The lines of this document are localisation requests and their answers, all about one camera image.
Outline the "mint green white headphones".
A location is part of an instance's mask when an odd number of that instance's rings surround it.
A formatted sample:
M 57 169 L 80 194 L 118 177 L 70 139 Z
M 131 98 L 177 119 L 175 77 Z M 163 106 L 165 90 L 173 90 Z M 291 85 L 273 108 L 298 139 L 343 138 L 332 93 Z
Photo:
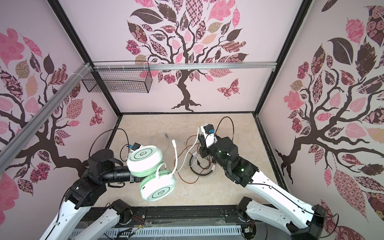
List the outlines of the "mint green white headphones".
M 174 168 L 168 169 L 164 160 L 164 152 L 160 148 L 152 145 L 141 146 L 138 150 L 133 150 L 127 157 L 127 167 L 134 177 L 143 178 L 140 183 L 140 193 L 142 199 L 147 202 L 158 201 L 168 196 L 176 188 L 176 175 L 180 174 L 186 164 L 188 156 L 195 157 L 192 149 L 198 144 L 201 127 L 197 128 L 196 140 L 193 145 L 188 146 L 184 143 L 185 157 L 181 166 L 179 166 L 178 140 L 172 139 L 169 133 L 162 133 L 168 141 L 167 150 L 173 146 L 175 150 Z

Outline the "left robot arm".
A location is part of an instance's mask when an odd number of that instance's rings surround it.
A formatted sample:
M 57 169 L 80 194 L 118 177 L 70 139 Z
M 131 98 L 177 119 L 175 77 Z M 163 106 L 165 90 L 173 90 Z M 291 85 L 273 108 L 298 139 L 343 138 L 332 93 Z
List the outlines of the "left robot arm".
M 109 149 L 97 151 L 87 162 L 88 169 L 63 196 L 59 212 L 43 233 L 42 240 L 67 240 L 112 183 L 139 183 L 144 179 L 133 176 Z

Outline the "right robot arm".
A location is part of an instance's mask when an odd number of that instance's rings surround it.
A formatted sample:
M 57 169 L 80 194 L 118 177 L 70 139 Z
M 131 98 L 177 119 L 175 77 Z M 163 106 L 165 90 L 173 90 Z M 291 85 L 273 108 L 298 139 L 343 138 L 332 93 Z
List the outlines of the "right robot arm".
M 319 240 L 326 219 L 326 210 L 294 197 L 271 181 L 257 166 L 240 157 L 238 147 L 229 137 L 198 135 L 201 157 L 211 157 L 233 183 L 247 188 L 267 200 L 271 206 L 244 197 L 238 213 L 247 222 L 256 220 L 288 234 L 293 240 Z

